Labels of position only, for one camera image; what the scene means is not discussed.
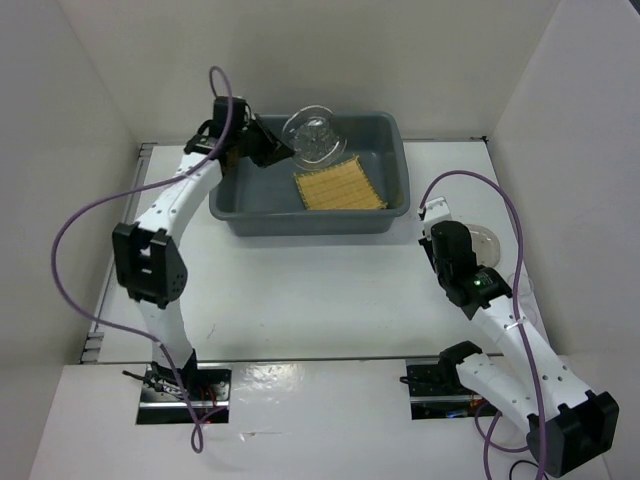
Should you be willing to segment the yellow bamboo placemat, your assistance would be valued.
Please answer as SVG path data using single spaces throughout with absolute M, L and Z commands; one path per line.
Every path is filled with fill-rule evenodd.
M 375 190 L 358 155 L 311 173 L 293 176 L 307 210 L 383 210 L 387 203 Z

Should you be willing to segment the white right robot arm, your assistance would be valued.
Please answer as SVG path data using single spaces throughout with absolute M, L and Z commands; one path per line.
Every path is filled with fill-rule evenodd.
M 613 396 L 595 392 L 528 320 L 515 317 L 511 285 L 478 263 L 464 224 L 428 222 L 423 233 L 420 243 L 446 297 L 509 364 L 503 370 L 480 347 L 461 342 L 440 354 L 441 387 L 488 400 L 524 433 L 549 476 L 560 478 L 608 451 L 620 411 Z

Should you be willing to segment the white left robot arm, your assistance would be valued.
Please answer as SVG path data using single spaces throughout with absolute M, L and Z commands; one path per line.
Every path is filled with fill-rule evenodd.
M 152 205 L 130 224 L 112 232 L 118 284 L 142 314 L 152 338 L 153 373 L 176 399 L 199 387 L 197 357 L 187 338 L 180 297 L 188 270 L 179 252 L 196 210 L 240 159 L 260 168 L 293 155 L 241 97 L 221 96 L 213 116 L 187 142 L 176 172 Z

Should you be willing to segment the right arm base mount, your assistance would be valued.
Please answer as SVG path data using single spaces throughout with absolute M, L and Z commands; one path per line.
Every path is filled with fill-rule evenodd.
M 407 360 L 399 381 L 407 387 L 413 420 L 470 418 L 486 404 L 477 393 L 449 385 L 436 357 Z

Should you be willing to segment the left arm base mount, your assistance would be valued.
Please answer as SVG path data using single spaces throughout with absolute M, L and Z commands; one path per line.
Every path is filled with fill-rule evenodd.
M 157 377 L 150 365 L 143 374 L 123 370 L 122 374 L 141 383 L 136 423 L 138 425 L 192 424 L 179 388 Z M 229 421 L 231 370 L 204 368 L 199 371 L 189 399 L 196 417 L 205 424 L 225 424 Z

